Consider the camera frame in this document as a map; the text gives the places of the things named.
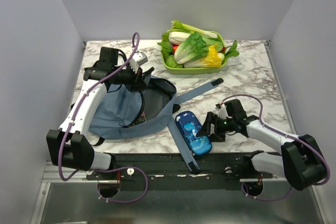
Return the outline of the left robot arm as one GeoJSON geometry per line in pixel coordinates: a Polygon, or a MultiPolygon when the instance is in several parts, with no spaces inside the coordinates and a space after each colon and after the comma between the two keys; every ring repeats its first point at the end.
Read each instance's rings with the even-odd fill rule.
{"type": "Polygon", "coordinates": [[[111,85],[125,86],[129,91],[145,88],[142,69],[132,56],[127,58],[120,49],[102,47],[99,60],[85,68],[78,99],[57,130],[49,130],[47,145],[53,165],[79,170],[98,170],[104,179],[116,175],[114,156],[96,152],[87,140],[93,116],[111,85]]]}

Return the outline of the designer fate flower book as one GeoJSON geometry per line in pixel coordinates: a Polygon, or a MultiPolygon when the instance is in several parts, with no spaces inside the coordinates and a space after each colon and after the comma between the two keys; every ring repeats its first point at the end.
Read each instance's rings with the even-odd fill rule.
{"type": "Polygon", "coordinates": [[[145,113],[143,112],[136,121],[136,124],[141,124],[146,121],[145,113]]]}

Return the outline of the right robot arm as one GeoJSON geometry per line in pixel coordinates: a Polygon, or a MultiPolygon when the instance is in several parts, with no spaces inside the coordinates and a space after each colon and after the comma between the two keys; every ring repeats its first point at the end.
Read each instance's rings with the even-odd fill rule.
{"type": "Polygon", "coordinates": [[[266,172],[285,178],[296,190],[326,183],[330,170],[319,146],[309,134],[299,136],[271,127],[261,115],[247,115],[239,99],[217,104],[217,113],[208,112],[197,136],[208,136],[215,141],[225,139],[227,133],[239,133],[269,146],[276,155],[255,151],[241,165],[249,178],[266,172]]]}

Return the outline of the blue dinosaur pencil case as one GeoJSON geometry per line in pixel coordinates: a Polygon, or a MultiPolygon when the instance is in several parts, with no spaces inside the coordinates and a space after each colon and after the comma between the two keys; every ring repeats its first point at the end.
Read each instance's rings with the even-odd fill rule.
{"type": "Polygon", "coordinates": [[[212,143],[207,136],[196,136],[202,125],[193,112],[179,113],[175,117],[175,123],[194,156],[203,156],[212,150],[212,143]]]}

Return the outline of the blue student backpack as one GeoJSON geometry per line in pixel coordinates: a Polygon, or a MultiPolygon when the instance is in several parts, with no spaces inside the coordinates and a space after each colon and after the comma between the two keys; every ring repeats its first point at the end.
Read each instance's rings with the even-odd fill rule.
{"type": "Polygon", "coordinates": [[[182,95],[170,81],[153,77],[152,69],[143,72],[142,77],[148,85],[145,90],[129,92],[125,86],[113,84],[100,101],[91,121],[89,132],[104,140],[121,140],[137,138],[169,128],[174,142],[180,151],[188,169],[200,173],[195,156],[189,150],[175,123],[180,105],[223,83],[221,78],[212,80],[182,95]],[[136,124],[137,119],[145,113],[146,121],[136,124]]]}

